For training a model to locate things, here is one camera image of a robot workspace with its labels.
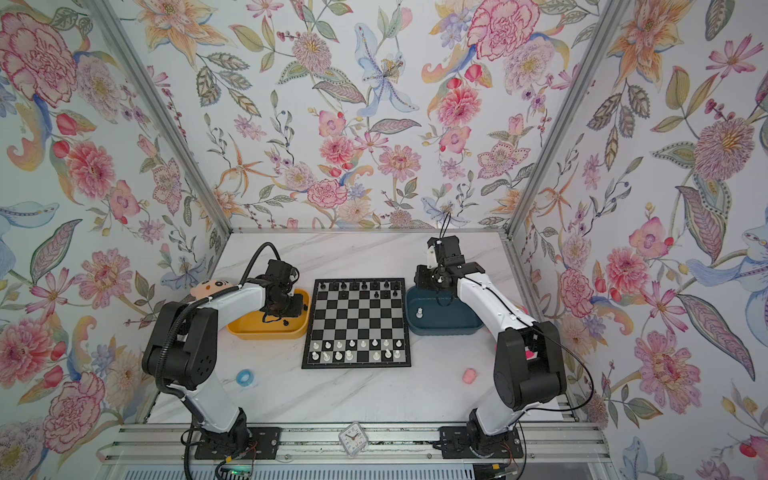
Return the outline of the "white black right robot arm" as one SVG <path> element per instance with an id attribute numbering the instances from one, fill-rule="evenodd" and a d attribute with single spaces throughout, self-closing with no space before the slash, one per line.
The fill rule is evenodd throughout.
<path id="1" fill-rule="evenodd" d="M 427 241 L 427 262 L 417 267 L 415 283 L 438 294 L 450 293 L 495 337 L 495 391 L 470 413 L 470 433 L 498 436 L 530 411 L 551 410 L 547 404 L 566 390 L 563 346 L 553 323 L 537 322 L 515 306 L 483 267 L 465 259 L 456 236 Z"/>

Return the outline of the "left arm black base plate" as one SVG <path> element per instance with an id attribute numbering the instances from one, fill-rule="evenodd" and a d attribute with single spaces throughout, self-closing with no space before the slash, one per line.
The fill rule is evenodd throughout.
<path id="1" fill-rule="evenodd" d="M 195 446 L 195 460 L 275 460 L 280 446 L 280 427 L 249 427 L 244 431 L 211 433 L 203 430 Z"/>

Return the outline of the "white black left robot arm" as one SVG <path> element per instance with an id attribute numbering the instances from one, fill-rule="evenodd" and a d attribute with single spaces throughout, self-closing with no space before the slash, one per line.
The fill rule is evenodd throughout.
<path id="1" fill-rule="evenodd" d="M 251 313 L 279 321 L 298 317 L 303 300 L 294 292 L 299 272 L 277 259 L 266 272 L 236 284 L 209 281 L 192 302 L 167 302 L 145 348 L 141 367 L 158 390 L 179 399 L 203 430 L 231 433 L 245 420 L 228 397 L 215 367 L 219 331 Z"/>

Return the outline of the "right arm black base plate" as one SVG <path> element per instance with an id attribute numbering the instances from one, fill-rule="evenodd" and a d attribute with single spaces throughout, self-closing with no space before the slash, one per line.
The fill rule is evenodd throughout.
<path id="1" fill-rule="evenodd" d="M 518 432 L 507 430 L 493 436 L 467 426 L 443 426 L 434 444 L 444 459 L 522 459 L 522 441 Z"/>

